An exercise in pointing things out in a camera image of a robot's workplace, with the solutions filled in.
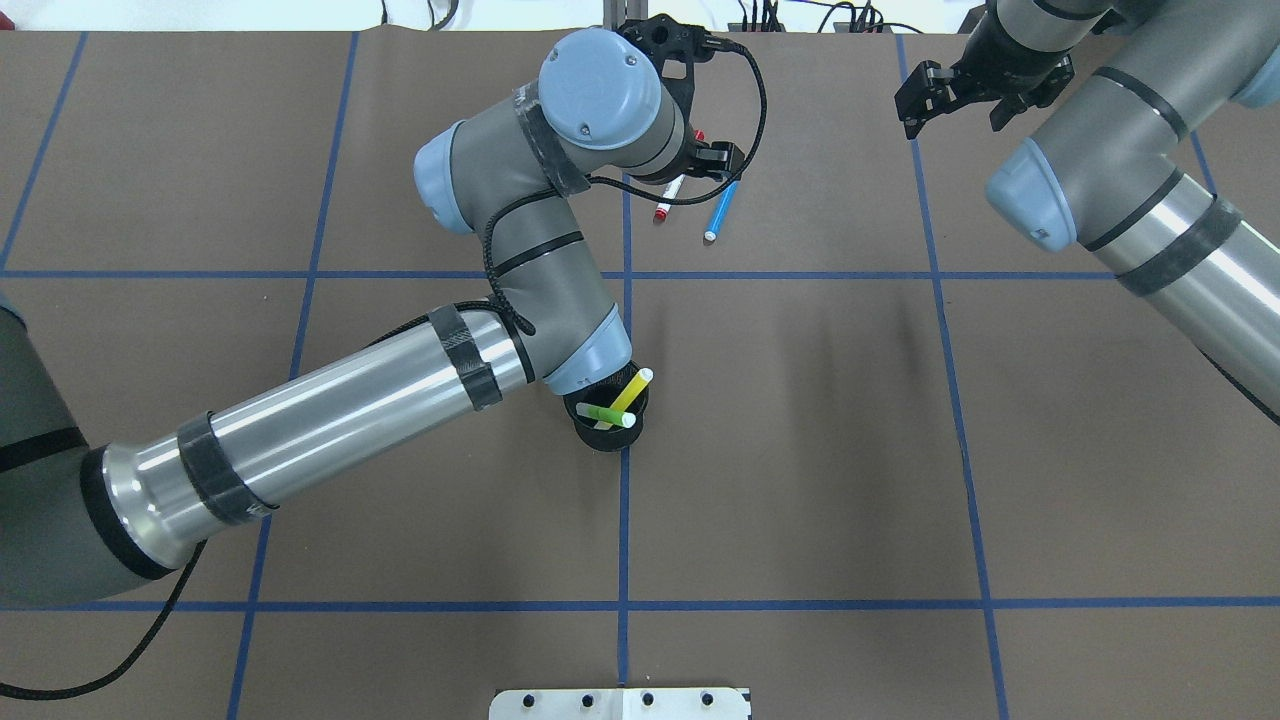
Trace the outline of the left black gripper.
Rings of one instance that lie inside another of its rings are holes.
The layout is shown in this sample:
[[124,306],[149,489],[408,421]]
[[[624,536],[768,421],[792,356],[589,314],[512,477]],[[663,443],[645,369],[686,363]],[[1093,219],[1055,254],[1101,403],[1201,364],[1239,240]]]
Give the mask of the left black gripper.
[[640,182],[664,184],[676,176],[732,181],[746,164],[746,154],[733,142],[698,140],[686,120],[655,120],[640,137]]

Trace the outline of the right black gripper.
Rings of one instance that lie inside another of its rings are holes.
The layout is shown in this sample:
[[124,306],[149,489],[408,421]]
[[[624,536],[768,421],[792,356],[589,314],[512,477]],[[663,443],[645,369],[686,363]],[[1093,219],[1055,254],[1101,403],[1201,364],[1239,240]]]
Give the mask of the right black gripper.
[[1032,108],[1056,101],[1075,76],[1066,51],[983,46],[966,50],[945,69],[925,60],[915,65],[893,95],[906,138],[916,138],[925,123],[973,102],[997,102],[989,128],[1004,129]]

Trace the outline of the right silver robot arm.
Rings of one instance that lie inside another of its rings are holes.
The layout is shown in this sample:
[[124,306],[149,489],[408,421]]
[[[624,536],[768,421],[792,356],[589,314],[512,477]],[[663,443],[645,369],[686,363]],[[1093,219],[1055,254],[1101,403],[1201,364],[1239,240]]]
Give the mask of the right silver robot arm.
[[1275,1],[988,1],[963,55],[893,100],[908,138],[991,102],[1053,114],[986,183],[1018,233],[1080,245],[1277,419],[1277,247],[1171,151],[1226,102],[1277,101]]

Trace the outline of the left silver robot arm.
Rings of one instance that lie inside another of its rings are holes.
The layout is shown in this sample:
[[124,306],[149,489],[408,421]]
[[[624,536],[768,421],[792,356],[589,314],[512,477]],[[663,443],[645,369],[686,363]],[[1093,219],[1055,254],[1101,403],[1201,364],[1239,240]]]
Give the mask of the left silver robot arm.
[[637,183],[737,179],[753,159],[695,137],[694,76],[749,50],[667,15],[558,40],[529,83],[413,159],[435,222],[475,234],[490,293],[433,309],[358,352],[142,445],[91,447],[3,304],[3,607],[101,600],[189,570],[216,533],[543,382],[600,384],[632,356],[570,197],[617,168]]

